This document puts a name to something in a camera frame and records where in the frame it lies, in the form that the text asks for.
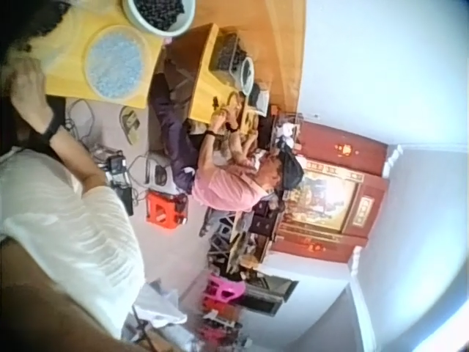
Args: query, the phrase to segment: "pink stool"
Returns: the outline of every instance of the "pink stool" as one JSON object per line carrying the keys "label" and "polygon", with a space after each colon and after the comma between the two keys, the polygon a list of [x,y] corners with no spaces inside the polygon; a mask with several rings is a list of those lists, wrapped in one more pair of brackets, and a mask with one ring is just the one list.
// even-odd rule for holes
{"label": "pink stool", "polygon": [[212,274],[209,278],[205,296],[219,302],[228,303],[235,298],[241,297],[245,291],[246,283],[244,281],[229,281]]}

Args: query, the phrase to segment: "blue beads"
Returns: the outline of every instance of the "blue beads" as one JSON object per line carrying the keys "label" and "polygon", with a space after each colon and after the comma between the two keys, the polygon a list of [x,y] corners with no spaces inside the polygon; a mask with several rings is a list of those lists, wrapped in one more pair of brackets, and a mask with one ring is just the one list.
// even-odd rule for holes
{"label": "blue beads", "polygon": [[86,75],[89,83],[104,98],[122,99],[139,86],[144,60],[135,38],[114,31],[98,38],[89,49]]}

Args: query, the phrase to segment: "cap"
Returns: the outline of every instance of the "cap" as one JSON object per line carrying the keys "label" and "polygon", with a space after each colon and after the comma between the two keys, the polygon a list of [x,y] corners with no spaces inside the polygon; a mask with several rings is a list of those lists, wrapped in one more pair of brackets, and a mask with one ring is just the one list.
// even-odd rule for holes
{"label": "cap", "polygon": [[286,191],[291,191],[301,183],[305,172],[300,162],[296,159],[292,148],[283,139],[278,141],[277,148],[280,150],[278,158],[282,164],[281,187]]}

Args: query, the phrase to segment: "orange stool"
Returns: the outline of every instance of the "orange stool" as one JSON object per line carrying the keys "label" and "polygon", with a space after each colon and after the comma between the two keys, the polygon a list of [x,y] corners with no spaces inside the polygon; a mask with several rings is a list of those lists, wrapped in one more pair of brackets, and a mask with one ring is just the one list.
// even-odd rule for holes
{"label": "orange stool", "polygon": [[147,193],[147,222],[173,230],[188,218],[186,195],[165,196],[154,191]]}

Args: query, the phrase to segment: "white shirt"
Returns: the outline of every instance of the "white shirt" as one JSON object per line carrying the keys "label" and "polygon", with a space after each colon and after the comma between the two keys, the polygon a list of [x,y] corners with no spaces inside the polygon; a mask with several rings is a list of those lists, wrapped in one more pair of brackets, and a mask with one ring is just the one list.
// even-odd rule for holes
{"label": "white shirt", "polygon": [[144,284],[141,250],[115,192],[102,186],[81,196],[73,180],[59,162],[31,150],[3,160],[0,233],[120,338]]}

